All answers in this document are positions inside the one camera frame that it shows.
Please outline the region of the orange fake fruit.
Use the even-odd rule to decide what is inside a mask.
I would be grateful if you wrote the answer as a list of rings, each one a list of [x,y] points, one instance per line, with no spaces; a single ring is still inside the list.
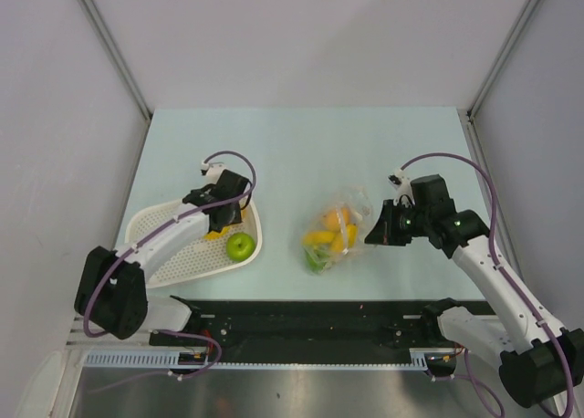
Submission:
[[[350,211],[348,208],[332,209],[321,217],[322,225],[331,232],[339,232],[350,224]]]

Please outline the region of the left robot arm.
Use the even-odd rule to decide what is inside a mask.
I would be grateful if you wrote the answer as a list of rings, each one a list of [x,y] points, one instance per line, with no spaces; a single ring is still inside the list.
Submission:
[[[142,327],[170,333],[181,344],[196,342],[201,321],[177,298],[149,298],[146,283],[173,256],[211,232],[242,221],[241,201],[254,179],[224,169],[216,180],[190,191],[172,217],[133,243],[87,255],[74,302],[86,336],[107,334],[119,340]]]

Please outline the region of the green fake apple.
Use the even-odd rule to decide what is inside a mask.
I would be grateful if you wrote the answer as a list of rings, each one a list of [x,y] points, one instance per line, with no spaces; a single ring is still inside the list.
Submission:
[[[235,262],[243,262],[249,258],[256,249],[254,238],[243,232],[231,235],[226,242],[226,254]]]

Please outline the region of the yellow fake bell pepper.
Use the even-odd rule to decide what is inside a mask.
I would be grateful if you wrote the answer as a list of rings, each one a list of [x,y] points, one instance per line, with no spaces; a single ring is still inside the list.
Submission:
[[[205,240],[216,240],[216,239],[220,239],[221,237],[225,236],[227,233],[229,232],[229,228],[228,227],[224,227],[222,231],[217,232],[217,231],[211,231],[209,232],[204,239]]]

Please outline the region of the clear zip top bag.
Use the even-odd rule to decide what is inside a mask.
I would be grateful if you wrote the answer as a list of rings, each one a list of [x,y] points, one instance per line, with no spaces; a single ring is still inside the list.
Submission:
[[[320,275],[366,252],[365,236],[373,228],[373,217],[364,187],[341,187],[328,196],[311,216],[300,238],[308,270]]]

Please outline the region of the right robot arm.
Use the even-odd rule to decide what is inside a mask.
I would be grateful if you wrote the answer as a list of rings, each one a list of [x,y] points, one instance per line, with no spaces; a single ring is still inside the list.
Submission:
[[[389,178],[397,190],[384,201],[365,242],[406,246],[426,238],[478,287],[501,323],[495,329],[451,298],[428,307],[422,338],[432,346],[447,340],[469,349],[498,372],[511,398],[529,408],[583,381],[583,331],[569,330],[519,278],[472,210],[459,212],[445,180],[435,174],[413,181],[402,171]]]

